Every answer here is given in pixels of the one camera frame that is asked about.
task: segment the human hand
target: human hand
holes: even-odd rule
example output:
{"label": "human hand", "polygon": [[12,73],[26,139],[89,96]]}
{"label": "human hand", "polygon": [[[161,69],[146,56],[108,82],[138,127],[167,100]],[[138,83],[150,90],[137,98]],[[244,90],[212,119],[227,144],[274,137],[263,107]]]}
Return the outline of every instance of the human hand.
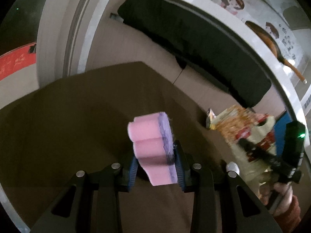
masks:
{"label": "human hand", "polygon": [[260,198],[260,201],[264,205],[268,204],[269,198],[272,193],[271,191],[273,189],[283,196],[282,201],[280,202],[280,204],[277,206],[276,210],[272,214],[272,216],[278,216],[278,215],[285,213],[289,209],[290,204],[292,203],[292,200],[293,200],[293,188],[291,185],[279,183],[279,182],[273,185],[269,183],[261,185],[259,188],[259,192],[262,195]]}

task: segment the cartoon girl illustration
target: cartoon girl illustration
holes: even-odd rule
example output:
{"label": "cartoon girl illustration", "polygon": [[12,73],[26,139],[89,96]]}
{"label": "cartoon girl illustration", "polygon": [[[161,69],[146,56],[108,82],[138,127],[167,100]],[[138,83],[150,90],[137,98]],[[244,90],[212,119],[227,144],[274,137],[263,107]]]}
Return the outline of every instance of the cartoon girl illustration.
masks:
{"label": "cartoon girl illustration", "polygon": [[221,7],[229,11],[232,15],[236,15],[239,10],[244,9],[243,0],[221,0]]}
{"label": "cartoon girl illustration", "polygon": [[273,26],[273,24],[266,22],[266,31],[273,37],[274,39],[279,38],[279,32],[277,29]]}

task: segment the metal screw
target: metal screw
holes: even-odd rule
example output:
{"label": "metal screw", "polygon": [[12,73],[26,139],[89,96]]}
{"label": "metal screw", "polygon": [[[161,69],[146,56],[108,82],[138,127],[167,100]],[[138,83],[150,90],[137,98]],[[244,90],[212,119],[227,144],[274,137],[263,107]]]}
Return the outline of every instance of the metal screw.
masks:
{"label": "metal screw", "polygon": [[111,167],[112,167],[113,169],[119,169],[119,168],[121,167],[121,165],[120,165],[119,163],[113,163],[113,164],[111,165]]}
{"label": "metal screw", "polygon": [[85,175],[85,171],[77,171],[76,175],[77,177],[83,177]]}
{"label": "metal screw", "polygon": [[236,177],[236,172],[235,171],[229,171],[228,172],[229,177],[235,178]]}
{"label": "metal screw", "polygon": [[199,163],[194,163],[194,164],[192,165],[192,167],[193,167],[194,169],[197,169],[197,170],[199,170],[199,169],[202,168],[202,166],[201,166]]}

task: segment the red sleeve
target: red sleeve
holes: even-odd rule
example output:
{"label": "red sleeve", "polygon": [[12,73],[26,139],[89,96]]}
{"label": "red sleeve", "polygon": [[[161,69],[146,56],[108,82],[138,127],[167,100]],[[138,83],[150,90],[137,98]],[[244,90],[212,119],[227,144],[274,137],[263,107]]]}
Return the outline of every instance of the red sleeve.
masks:
{"label": "red sleeve", "polygon": [[296,228],[301,219],[300,207],[295,195],[293,195],[293,201],[290,208],[284,214],[274,217],[274,219],[282,229],[283,233],[290,233]]}

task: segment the wooden spoon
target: wooden spoon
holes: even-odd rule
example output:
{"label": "wooden spoon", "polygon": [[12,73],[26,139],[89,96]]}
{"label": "wooden spoon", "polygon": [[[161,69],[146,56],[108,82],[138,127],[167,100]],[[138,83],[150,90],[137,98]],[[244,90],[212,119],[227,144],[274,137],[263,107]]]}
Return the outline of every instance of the wooden spoon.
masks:
{"label": "wooden spoon", "polygon": [[298,71],[297,68],[295,68],[291,63],[289,63],[283,56],[282,53],[279,49],[279,46],[277,43],[274,41],[274,39],[266,32],[264,29],[262,29],[260,26],[257,24],[251,22],[251,21],[246,21],[245,24],[253,31],[256,33],[258,37],[268,46],[268,48],[271,50],[273,55],[277,58],[279,62],[284,64],[285,66],[288,66],[293,70],[293,72],[298,76],[298,78],[304,83],[307,83],[306,78],[302,75],[301,72]]}

